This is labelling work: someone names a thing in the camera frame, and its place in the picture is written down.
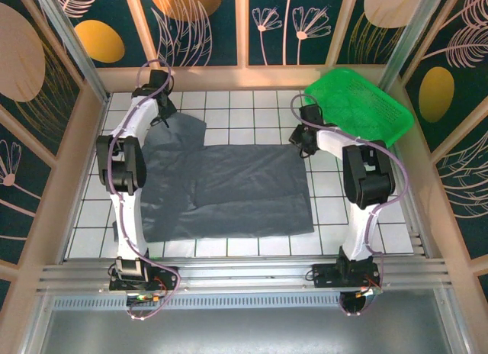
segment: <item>beige circle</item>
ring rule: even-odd
[[[420,0],[364,0],[364,14],[374,26],[398,28],[406,26]]]
[[[0,93],[19,102],[32,100],[44,83],[43,44],[31,24],[0,3]]]

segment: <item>vented metal strip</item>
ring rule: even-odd
[[[239,308],[333,307],[339,303],[339,293],[263,293],[263,294],[188,294],[175,296],[165,309],[216,310]],[[160,303],[138,304],[134,310],[147,310]],[[54,299],[54,311],[120,311],[126,310],[122,295],[65,296]]]

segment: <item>green plastic basket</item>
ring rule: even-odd
[[[305,89],[323,118],[346,133],[392,146],[413,126],[410,111],[350,69],[333,69]]]

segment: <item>purple cable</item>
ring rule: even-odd
[[[334,128],[331,128],[331,127],[324,127],[322,125],[316,125],[316,124],[313,124],[313,123],[310,123],[309,121],[305,121],[304,119],[302,119],[298,113],[295,111],[295,107],[293,106],[293,103],[295,102],[295,100],[299,97],[306,97],[306,98],[309,98],[311,99],[313,102],[315,102],[317,105],[319,104],[319,102],[316,100],[315,97],[313,97],[312,95],[308,95],[306,93],[302,93],[302,94],[299,94],[299,95],[295,95],[292,99],[291,99],[291,103],[290,103],[290,109],[291,109],[291,112],[293,113],[293,115],[303,124],[305,125],[308,125],[309,127],[314,127],[316,129],[320,129],[320,130],[326,130],[326,131],[332,131],[333,133],[337,133],[337,134],[341,134],[342,136],[350,139],[350,140],[353,140],[355,142],[358,142],[358,143],[362,143],[362,144],[365,144],[367,146],[371,146],[373,148],[375,148],[376,150],[379,150],[380,152],[386,154],[388,157],[390,157],[395,163],[396,165],[400,168],[400,170],[402,171],[402,174],[403,174],[403,180],[405,182],[405,185],[403,187],[403,190],[402,192],[400,192],[398,194],[398,196],[396,196],[395,198],[393,198],[392,200],[390,201],[387,201],[386,203],[384,204],[380,204],[378,205],[375,209],[373,209],[368,217],[368,220],[366,221],[366,234],[364,235],[364,244],[366,245],[366,249],[368,249],[368,251],[373,254],[373,255],[380,255],[380,258],[381,258],[381,273],[380,273],[380,284],[379,286],[381,287],[382,286],[382,283],[383,283],[383,273],[384,273],[384,267],[383,267],[383,264],[384,264],[384,254],[383,252],[381,251],[374,251],[370,246],[369,246],[369,239],[370,239],[370,235],[373,236],[373,233],[371,233],[371,229],[373,226],[372,225],[372,221],[373,221],[373,217],[374,215],[376,215],[377,213],[380,212],[381,209],[387,207],[388,205],[392,205],[393,203],[396,203],[397,201],[399,201],[401,198],[403,198],[406,193],[408,192],[408,188],[409,188],[409,176],[408,174],[406,173],[406,169],[405,169],[405,166],[402,164],[402,162],[397,158],[397,156],[395,156],[393,153],[391,153],[389,150],[387,150],[386,148],[383,148],[382,146],[378,146],[377,144],[375,143],[372,143],[372,142],[369,142],[367,140],[364,140],[364,139],[361,139],[360,137],[354,137],[352,136],[351,134],[347,134],[345,131],[342,131],[336,127]]]
[[[169,302],[169,300],[171,299],[171,297],[173,296],[173,294],[178,290],[179,286],[180,286],[180,282],[181,282],[181,276],[178,274],[178,272],[168,266],[164,266],[162,264],[159,264],[155,261],[152,261],[151,259],[148,259],[146,258],[144,255],[142,255],[139,251],[137,251],[137,249],[134,247],[132,241],[129,239],[128,235],[127,235],[127,232],[125,230],[125,226],[124,226],[124,216],[123,216],[123,209],[124,209],[124,203],[123,203],[123,198],[122,198],[122,195],[120,193],[118,193],[116,190],[115,190],[115,187],[114,187],[114,180],[112,179],[112,154],[114,153],[114,148],[115,148],[115,144],[117,143],[120,135],[126,130],[125,127],[129,124],[129,121],[130,119],[132,118],[132,116],[136,113],[136,111],[141,107],[141,105],[150,100],[151,98],[154,98],[154,96],[158,95],[169,83],[169,80],[171,78],[171,68],[169,67],[168,63],[165,62],[164,60],[160,60],[160,59],[154,59],[154,60],[149,60],[147,61],[143,66],[141,66],[139,68],[139,71],[137,72],[137,78],[136,78],[136,82],[137,82],[137,87],[139,87],[139,78],[140,78],[140,73],[141,71],[143,70],[143,68],[145,68],[146,66],[148,66],[150,63],[154,63],[154,62],[158,62],[158,63],[161,63],[163,66],[165,66],[167,69],[168,69],[168,78],[166,78],[165,82],[162,84],[161,87],[159,87],[159,89],[157,89],[156,91],[154,91],[152,94],[146,96],[145,98],[143,98],[136,106],[134,106],[134,108],[130,111],[129,115],[127,116],[125,122],[122,124],[122,128],[118,131],[118,133],[114,136],[114,139],[111,141],[110,143],[110,146],[108,147],[108,163],[107,163],[107,177],[108,177],[108,184],[109,184],[109,187],[110,187],[110,190],[111,190],[111,194],[113,195],[117,195],[118,198],[119,198],[119,218],[120,218],[120,231],[122,232],[122,235],[124,236],[124,239],[126,240],[127,242],[127,245],[129,245],[130,249],[137,255],[139,256],[139,258],[145,262],[147,262],[148,264],[150,264],[151,266],[156,266],[162,270],[166,270],[167,272],[171,272],[172,274],[175,274],[176,275],[176,283],[175,283],[175,288],[172,290],[171,293],[168,294],[167,297],[164,298],[164,301],[159,305],[158,308],[156,308],[154,311],[150,312],[149,314],[147,314],[146,316],[142,316],[142,317],[135,317],[135,316],[131,316],[133,318],[133,320],[141,320],[141,321],[144,321],[146,318],[150,318],[152,316],[154,316],[155,314],[157,314],[158,312],[161,311],[161,309],[164,308],[164,306],[166,306]]]

